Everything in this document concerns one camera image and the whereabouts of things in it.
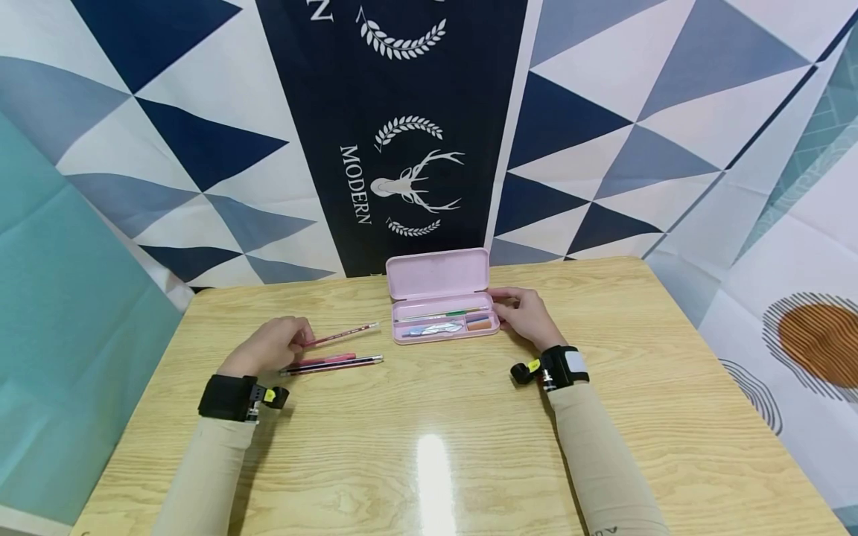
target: hand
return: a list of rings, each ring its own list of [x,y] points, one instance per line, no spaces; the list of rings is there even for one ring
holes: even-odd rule
[[[233,350],[217,373],[242,377],[280,370],[289,366],[296,354],[304,351],[301,345],[310,340],[313,340],[313,330],[306,318],[272,318]]]
[[[494,304],[494,312],[498,314],[500,327],[512,329],[525,339],[534,343],[536,349],[545,352],[552,346],[566,346],[566,339],[557,329],[557,325],[548,314],[548,309],[539,294],[529,288],[505,286],[490,288],[488,293],[495,302],[514,301],[513,305]]]

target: eraser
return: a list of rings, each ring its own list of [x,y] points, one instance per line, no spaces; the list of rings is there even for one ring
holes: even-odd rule
[[[488,316],[478,316],[469,318],[466,322],[468,331],[477,331],[479,329],[490,329],[492,327],[492,319]]]

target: pencil case lid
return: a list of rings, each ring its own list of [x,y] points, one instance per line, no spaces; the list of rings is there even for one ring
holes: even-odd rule
[[[437,251],[387,260],[387,286],[393,299],[434,298],[488,288],[488,250]]]

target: teal fabric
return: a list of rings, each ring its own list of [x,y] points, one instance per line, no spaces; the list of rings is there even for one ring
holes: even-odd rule
[[[74,523],[180,319],[0,115],[0,503]]]
[[[853,32],[736,261],[858,142],[857,118],[858,32]]]
[[[835,508],[834,514],[846,527],[846,532],[848,532],[850,536],[858,536],[858,504],[845,506],[843,508]]]

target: table surface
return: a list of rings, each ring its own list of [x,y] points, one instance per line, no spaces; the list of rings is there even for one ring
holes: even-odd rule
[[[674,535],[845,534],[645,263],[491,277],[536,288],[581,348]],[[287,407],[263,415],[247,453],[230,534],[583,534],[540,391],[508,374],[528,346],[506,332],[397,346],[381,276],[197,295],[72,534],[149,534],[208,377],[259,324],[287,314],[318,335],[382,320],[381,333],[309,355],[385,361],[290,378]]]

